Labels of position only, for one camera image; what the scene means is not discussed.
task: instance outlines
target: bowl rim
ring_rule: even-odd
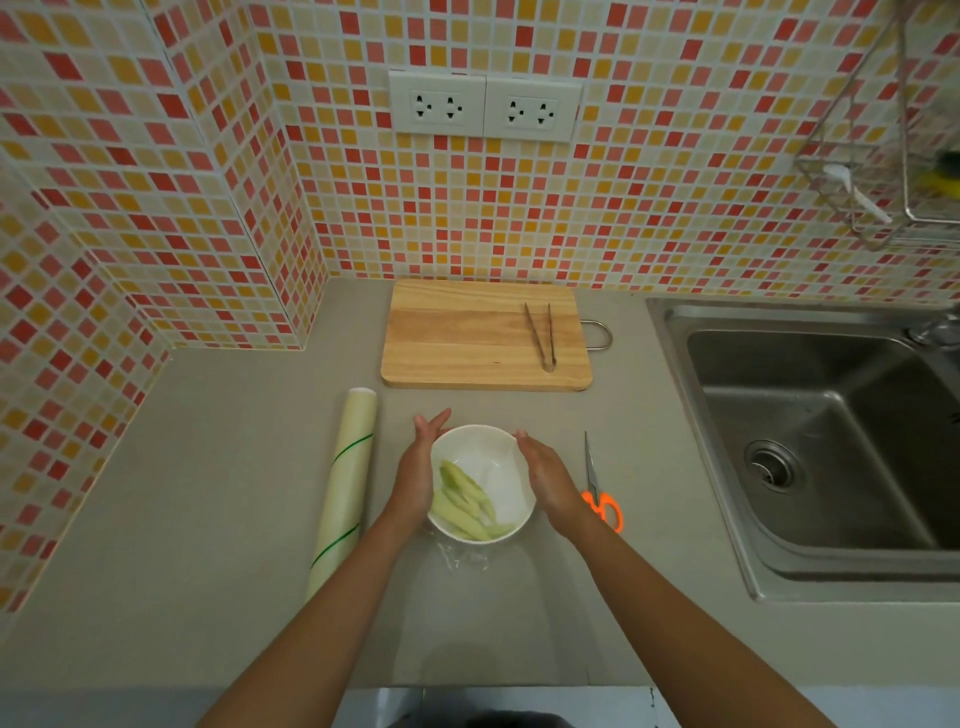
[[[447,435],[449,435],[451,432],[456,432],[458,429],[486,429],[486,430],[493,430],[494,432],[498,432],[499,434],[504,435],[505,437],[509,437],[509,438],[514,442],[514,445],[516,446],[516,438],[515,438],[512,434],[510,434],[509,432],[507,432],[507,430],[501,429],[500,427],[494,427],[493,425],[481,425],[480,423],[471,423],[471,424],[468,424],[468,425],[458,425],[458,426],[456,426],[456,427],[451,427],[451,428],[450,428],[449,430],[447,430],[443,435],[441,435],[440,437],[438,437],[436,440],[433,441],[433,445],[430,447],[430,468],[431,468],[431,469],[433,469],[433,448],[434,448],[434,446],[436,446],[437,443],[439,443],[444,437],[446,437]],[[438,488],[438,484],[437,484],[436,482],[434,482],[434,484],[433,484],[433,489],[434,489],[434,490],[437,490],[437,488]],[[433,511],[432,511],[432,510],[427,512],[427,519],[429,519],[430,522],[431,522],[436,528],[440,529],[440,532],[443,533],[446,537],[451,538],[451,539],[453,539],[454,541],[456,541],[456,542],[458,542],[458,543],[460,543],[460,544],[466,544],[467,546],[489,546],[490,544],[499,544],[501,541],[506,541],[506,540],[509,539],[511,536],[515,535],[523,526],[525,526],[525,525],[527,524],[528,521],[530,521],[530,517],[534,515],[534,511],[535,511],[535,510],[537,510],[537,501],[536,501],[536,498],[534,498],[534,504],[533,504],[532,506],[530,506],[530,510],[527,512],[527,515],[524,516],[523,519],[516,524],[516,528],[514,528],[514,530],[510,531],[510,533],[505,533],[503,536],[499,536],[498,538],[490,539],[489,541],[470,541],[469,539],[462,539],[462,538],[460,538],[459,536],[455,536],[454,534],[452,534],[452,533],[450,533],[449,531],[447,531],[446,528],[444,528],[444,526],[443,526],[441,523],[438,522],[438,519],[435,519],[435,518],[433,517]]]

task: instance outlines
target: gray countertop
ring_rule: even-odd
[[[0,687],[224,686],[303,602],[345,393],[381,397],[366,523],[417,413],[524,427],[623,537],[800,685],[960,685],[960,604],[754,603],[641,295],[578,290],[616,342],[583,393],[388,389],[387,282],[335,279],[306,352],[177,350],[0,651]],[[649,685],[575,550],[535,514],[486,563],[419,534],[354,673],[389,685]]]

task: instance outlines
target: person's left hand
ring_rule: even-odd
[[[417,437],[400,456],[396,466],[394,491],[387,501],[384,512],[394,514],[411,532],[423,523],[433,505],[433,465],[430,450],[433,441],[446,430],[444,424],[450,419],[450,410],[445,409],[430,422],[422,415],[414,418]]]

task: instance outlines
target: person's left arm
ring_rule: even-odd
[[[326,728],[333,722],[396,558],[430,510],[430,449],[449,417],[446,409],[430,422],[414,419],[417,439],[400,458],[383,513],[200,726]]]

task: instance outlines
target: bowl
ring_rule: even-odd
[[[537,499],[530,488],[530,475],[526,460],[516,446],[514,436],[499,427],[490,425],[462,425],[445,432],[433,444],[430,453],[433,463],[433,488],[444,484],[440,477],[440,463],[449,460],[456,463],[472,477],[493,503],[499,523],[514,523],[516,527],[507,534],[489,541],[471,541],[450,533],[445,522],[430,512],[430,522],[454,541],[471,546],[496,544],[509,539],[523,527],[534,512]]]

